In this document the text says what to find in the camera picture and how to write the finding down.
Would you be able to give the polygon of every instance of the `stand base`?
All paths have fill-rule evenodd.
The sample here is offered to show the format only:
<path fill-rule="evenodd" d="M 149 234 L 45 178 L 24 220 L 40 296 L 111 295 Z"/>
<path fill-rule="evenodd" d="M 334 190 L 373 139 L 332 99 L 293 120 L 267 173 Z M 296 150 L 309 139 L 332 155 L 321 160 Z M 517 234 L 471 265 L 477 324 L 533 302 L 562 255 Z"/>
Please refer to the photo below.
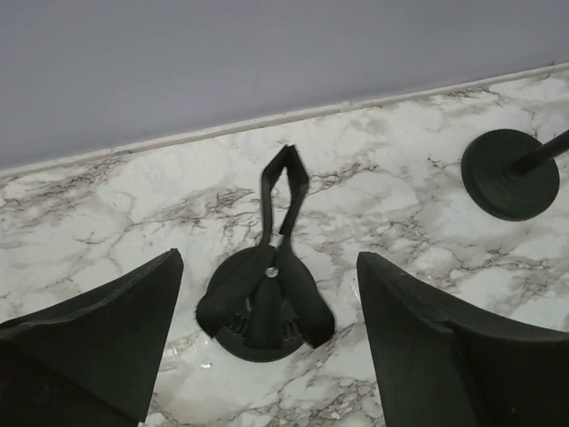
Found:
<path fill-rule="evenodd" d="M 232 254 L 227 260 L 221 263 L 218 269 L 213 273 L 207 292 L 212 290 L 215 283 L 220 283 L 219 278 L 228 276 L 233 269 L 241 264 L 247 256 L 251 254 L 255 247 L 243 249 Z M 282 331 L 284 337 L 284 345 L 282 349 L 256 349 L 245 345 L 245 333 L 247 324 L 251 316 L 251 306 L 249 302 L 243 302 L 242 306 L 236 311 L 235 316 L 229 324 L 223 327 L 216 335 L 217 342 L 234 356 L 250 362 L 272 362 L 275 360 L 286 358 L 287 356 L 298 350 L 304 343 L 304 339 L 294 322 L 296 316 L 293 308 L 288 300 L 284 299 L 281 319 Z"/>
<path fill-rule="evenodd" d="M 462 156 L 462 180 L 467 192 L 490 215 L 507 221 L 529 220 L 545 211 L 559 192 L 555 161 L 526 175 L 511 165 L 541 143 L 527 133 L 491 131 L 470 143 Z"/>

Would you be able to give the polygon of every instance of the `black disc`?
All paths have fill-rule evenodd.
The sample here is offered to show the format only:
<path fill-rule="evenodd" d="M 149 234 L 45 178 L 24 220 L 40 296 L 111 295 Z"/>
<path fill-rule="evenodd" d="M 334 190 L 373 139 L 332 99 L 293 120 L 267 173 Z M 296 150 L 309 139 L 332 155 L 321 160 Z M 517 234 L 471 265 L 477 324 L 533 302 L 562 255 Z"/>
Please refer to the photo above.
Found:
<path fill-rule="evenodd" d="M 511 169 L 514 161 L 540 147 L 527 133 L 500 129 L 470 143 L 462 156 L 464 186 L 490 215 L 508 221 L 529 220 L 545 211 L 559 192 L 559 170 L 551 160 L 526 175 Z"/>
<path fill-rule="evenodd" d="M 219 278 L 223 278 L 230 274 L 231 271 L 243 262 L 244 259 L 255 249 L 255 247 L 248 247 L 232 254 L 227 260 L 222 262 L 218 269 L 213 273 L 207 287 L 207 292 L 211 291 L 212 286 L 214 286 L 215 283 L 220 283 L 218 281 Z M 284 298 L 282 305 L 283 322 L 281 327 L 283 331 L 284 344 L 282 349 L 255 349 L 245 345 L 244 337 L 250 316 L 250 304 L 248 301 L 243 301 L 242 306 L 239 307 L 229 323 L 215 335 L 215 339 L 221 347 L 234 356 L 250 362 L 272 362 L 291 355 L 304 343 L 304 339 L 296 326 L 296 315 L 286 297 Z"/>

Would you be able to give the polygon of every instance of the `wall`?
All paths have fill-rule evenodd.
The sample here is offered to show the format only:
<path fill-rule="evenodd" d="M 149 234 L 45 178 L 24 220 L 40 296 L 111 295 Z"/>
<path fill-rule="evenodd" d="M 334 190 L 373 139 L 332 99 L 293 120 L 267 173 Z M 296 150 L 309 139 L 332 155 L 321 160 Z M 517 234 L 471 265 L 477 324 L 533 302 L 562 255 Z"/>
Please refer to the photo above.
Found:
<path fill-rule="evenodd" d="M 1 0 L 0 168 L 569 59 L 566 0 Z"/>

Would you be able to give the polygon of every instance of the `marble table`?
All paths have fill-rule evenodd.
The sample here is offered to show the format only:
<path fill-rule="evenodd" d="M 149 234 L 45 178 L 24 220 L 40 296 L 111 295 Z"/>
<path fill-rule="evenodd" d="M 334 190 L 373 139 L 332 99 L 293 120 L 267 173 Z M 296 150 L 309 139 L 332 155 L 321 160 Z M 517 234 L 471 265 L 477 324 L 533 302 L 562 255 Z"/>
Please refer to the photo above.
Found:
<path fill-rule="evenodd" d="M 2 179 L 0 321 L 177 247 L 186 267 L 147 426 L 382 426 L 359 251 L 484 309 L 569 331 L 569 156 L 556 202 L 527 222 L 489 216 L 461 184 L 466 146 L 501 127 L 542 141 L 568 128 L 569 72 Z M 337 334 L 256 365 L 202 333 L 194 310 L 216 266 L 259 236 L 260 171 L 287 143 L 311 175 L 294 247 Z M 280 221 L 284 180 L 275 200 Z"/>

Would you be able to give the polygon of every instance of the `white trim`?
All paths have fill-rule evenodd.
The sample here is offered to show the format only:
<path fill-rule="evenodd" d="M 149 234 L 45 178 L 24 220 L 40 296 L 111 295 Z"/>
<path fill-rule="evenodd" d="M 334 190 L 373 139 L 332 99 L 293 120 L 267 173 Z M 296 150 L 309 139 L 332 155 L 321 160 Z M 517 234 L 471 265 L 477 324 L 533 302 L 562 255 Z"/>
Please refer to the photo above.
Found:
<path fill-rule="evenodd" d="M 230 133 L 241 133 L 245 131 L 250 131 L 252 129 L 282 125 L 285 123 L 304 120 L 307 118 L 329 116 L 331 114 L 337 114 L 346 111 L 367 109 L 370 107 L 378 107 L 380 105 L 386 105 L 395 102 L 409 101 L 412 99 L 423 98 L 442 93 L 450 93 L 454 91 L 465 90 L 474 86 L 495 85 L 497 83 L 507 82 L 511 80 L 518 80 L 528 77 L 535 77 L 541 74 L 549 74 L 557 71 L 563 71 L 566 69 L 569 69 L 569 62 L 559 65 L 550 65 L 547 67 L 531 69 L 527 71 L 521 71 L 513 74 L 507 74 L 504 76 L 485 78 L 482 80 L 477 80 L 475 82 L 438 87 L 435 89 L 428 89 L 426 91 L 405 93 L 405 94 L 389 96 L 384 98 L 371 99 L 367 101 L 347 101 L 339 104 L 328 105 L 325 107 L 316 107 L 312 109 L 291 111 L 288 113 L 276 114 L 274 116 L 260 117 L 260 118 L 255 118 L 253 120 L 236 122 L 229 125 L 210 127 L 208 129 L 204 129 L 201 131 L 178 133 L 175 135 L 165 136 L 162 138 L 155 138 L 152 140 L 135 142 L 133 144 L 127 144 L 120 147 L 115 147 L 113 149 L 100 149 L 79 156 L 62 157 L 55 160 L 34 163 L 31 165 L 17 166 L 0 171 L 0 178 L 14 176 L 14 175 L 42 172 L 56 167 L 76 165 L 78 163 L 84 163 L 93 160 L 101 160 L 107 157 L 122 156 L 126 154 L 147 151 L 150 149 L 159 149 L 162 147 L 168 147 L 176 144 L 201 141 L 209 138 L 215 138 L 218 136 L 227 135 Z"/>

